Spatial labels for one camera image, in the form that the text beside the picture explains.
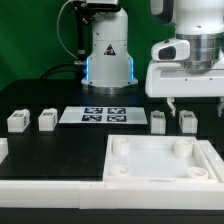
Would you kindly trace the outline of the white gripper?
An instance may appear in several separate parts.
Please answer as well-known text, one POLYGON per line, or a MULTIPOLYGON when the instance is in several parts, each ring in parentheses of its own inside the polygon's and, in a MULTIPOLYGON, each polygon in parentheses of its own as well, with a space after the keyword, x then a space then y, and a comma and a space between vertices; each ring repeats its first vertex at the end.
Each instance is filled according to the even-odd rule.
POLYGON ((221 117, 224 110, 224 59, 200 74, 188 73, 178 62, 152 61, 147 70, 145 92, 149 97, 167 98, 173 117, 176 115, 174 98, 220 97, 217 113, 221 117))

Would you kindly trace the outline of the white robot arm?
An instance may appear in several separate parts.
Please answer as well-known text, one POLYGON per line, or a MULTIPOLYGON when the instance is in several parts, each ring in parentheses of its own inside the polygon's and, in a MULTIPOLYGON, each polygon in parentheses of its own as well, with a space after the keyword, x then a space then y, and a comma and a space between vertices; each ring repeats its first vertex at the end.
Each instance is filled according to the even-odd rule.
MULTIPOLYGON (((224 110, 224 0, 149 0, 152 15, 175 27, 175 36, 155 44, 145 92, 165 98, 218 97, 224 110)), ((82 83, 101 93, 133 85, 127 52, 127 14, 119 0, 86 0, 96 12, 93 50, 82 83)))

